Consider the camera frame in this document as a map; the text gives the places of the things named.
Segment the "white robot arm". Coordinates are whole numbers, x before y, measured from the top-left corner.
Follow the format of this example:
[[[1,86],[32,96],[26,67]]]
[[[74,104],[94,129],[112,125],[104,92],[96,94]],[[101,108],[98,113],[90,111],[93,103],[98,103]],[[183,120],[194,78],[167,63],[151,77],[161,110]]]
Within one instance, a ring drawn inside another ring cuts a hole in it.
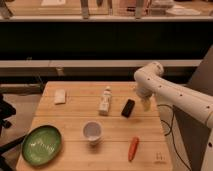
[[[134,73],[137,83],[136,94],[142,99],[149,99],[157,93],[182,111],[210,129],[204,159],[200,171],[213,171],[213,96],[180,86],[162,78],[164,68],[159,62],[151,62]]]

